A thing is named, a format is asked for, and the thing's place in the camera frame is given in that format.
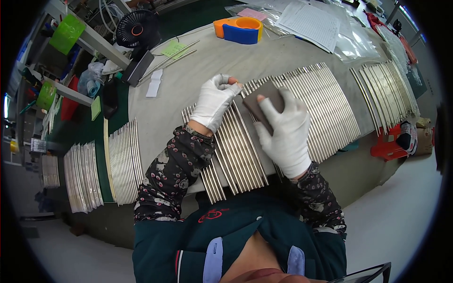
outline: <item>printed form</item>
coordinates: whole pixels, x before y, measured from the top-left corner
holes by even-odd
[[[292,2],[285,8],[275,26],[332,53],[337,43],[340,21],[311,5]]]

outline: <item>black phone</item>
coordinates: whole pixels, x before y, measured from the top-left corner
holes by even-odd
[[[117,77],[113,77],[105,83],[102,91],[102,106],[106,119],[110,119],[118,110],[118,81]]]

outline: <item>red logo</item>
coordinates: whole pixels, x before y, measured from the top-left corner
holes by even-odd
[[[201,216],[200,219],[198,220],[199,223],[202,223],[205,219],[216,219],[222,216],[222,211],[228,211],[230,210],[229,208],[221,209],[221,210],[210,210],[208,211],[205,215]]]

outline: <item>orange tape dispenser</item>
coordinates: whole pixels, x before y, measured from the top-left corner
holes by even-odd
[[[214,21],[216,36],[240,44],[255,44],[261,40],[263,24],[251,17]]]

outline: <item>eyeglasses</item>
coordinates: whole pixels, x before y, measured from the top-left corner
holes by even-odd
[[[391,262],[355,272],[328,283],[388,283],[390,278]]]

